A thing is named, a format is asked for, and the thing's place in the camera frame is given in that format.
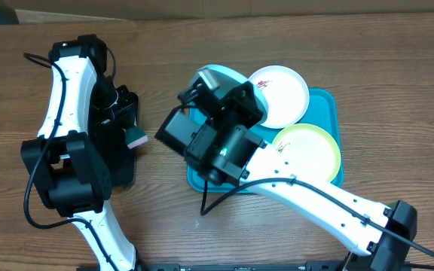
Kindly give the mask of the light blue plate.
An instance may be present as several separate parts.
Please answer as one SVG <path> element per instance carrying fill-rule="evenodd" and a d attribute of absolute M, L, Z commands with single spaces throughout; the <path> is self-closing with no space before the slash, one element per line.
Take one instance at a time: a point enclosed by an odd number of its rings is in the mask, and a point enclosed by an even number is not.
<path fill-rule="evenodd" d="M 216 79 L 219 84 L 219 88 L 216 90 L 216 96 L 218 98 L 222 98 L 224 94 L 230 91 L 232 88 L 237 87 L 243 83 L 249 82 L 249 79 L 239 73 L 238 71 L 231 69 L 224 65 L 218 64 L 209 64 L 199 68 L 195 73 L 192 79 L 189 81 L 189 86 L 197 81 L 199 78 L 198 72 L 202 69 L 209 69 L 212 76 Z M 267 100 L 265 99 L 262 91 L 257 88 L 256 85 L 251 83 L 252 90 L 254 93 L 254 97 L 256 100 L 257 107 L 263 113 L 263 117 L 260 119 L 258 124 L 262 124 L 267 120 L 267 113 L 269 111 L 269 106 Z"/>

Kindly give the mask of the pink green sponge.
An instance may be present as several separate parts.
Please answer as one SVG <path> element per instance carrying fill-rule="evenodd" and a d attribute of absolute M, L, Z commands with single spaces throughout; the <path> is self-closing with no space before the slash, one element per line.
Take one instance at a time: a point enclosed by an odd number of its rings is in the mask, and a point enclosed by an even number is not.
<path fill-rule="evenodd" d="M 125 131 L 125 142 L 129 149 L 134 149 L 148 142 L 148 135 L 137 126 L 132 126 Z"/>

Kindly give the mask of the white plate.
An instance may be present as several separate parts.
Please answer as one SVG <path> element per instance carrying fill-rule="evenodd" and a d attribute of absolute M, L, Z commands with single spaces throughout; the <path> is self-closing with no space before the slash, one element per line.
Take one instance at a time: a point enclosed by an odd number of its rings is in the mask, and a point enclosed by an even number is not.
<path fill-rule="evenodd" d="M 254 72 L 249 80 L 267 102 L 267 118 L 262 126 L 282 129 L 297 123 L 307 111 L 309 89 L 302 76 L 293 69 L 269 65 Z"/>

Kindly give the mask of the yellow plate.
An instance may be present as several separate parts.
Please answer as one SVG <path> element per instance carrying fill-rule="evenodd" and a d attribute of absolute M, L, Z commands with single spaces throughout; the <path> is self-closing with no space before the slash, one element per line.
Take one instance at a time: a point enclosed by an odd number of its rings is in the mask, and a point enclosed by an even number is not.
<path fill-rule="evenodd" d="M 309 123 L 297 123 L 282 129 L 272 144 L 304 173 L 329 183 L 341 168 L 341 150 L 324 129 Z"/>

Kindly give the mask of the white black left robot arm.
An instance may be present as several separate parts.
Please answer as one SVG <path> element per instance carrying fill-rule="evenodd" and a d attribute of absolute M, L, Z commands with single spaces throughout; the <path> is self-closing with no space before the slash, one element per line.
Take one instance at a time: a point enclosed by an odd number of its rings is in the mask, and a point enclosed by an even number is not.
<path fill-rule="evenodd" d="M 139 128 L 139 98 L 107 72 L 114 54 L 96 35 L 55 43 L 47 57 L 30 59 L 53 73 L 44 122 L 20 154 L 28 190 L 75 225 L 100 270 L 137 270 L 138 253 L 110 204 L 116 187 L 134 182 L 135 149 L 147 140 Z"/>

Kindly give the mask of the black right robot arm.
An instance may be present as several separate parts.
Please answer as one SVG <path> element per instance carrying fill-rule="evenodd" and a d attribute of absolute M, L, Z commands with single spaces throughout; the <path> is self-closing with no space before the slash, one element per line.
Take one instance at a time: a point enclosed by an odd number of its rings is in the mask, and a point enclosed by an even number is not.
<path fill-rule="evenodd" d="M 251 82 L 234 88 L 197 81 L 178 96 L 155 137 L 184 157 L 206 184 L 270 197 L 305 216 L 349 251 L 345 270 L 400 270 L 416 235 L 416 211 L 386 206 L 327 181 L 314 181 L 271 143 L 251 132 L 266 119 L 265 98 Z"/>

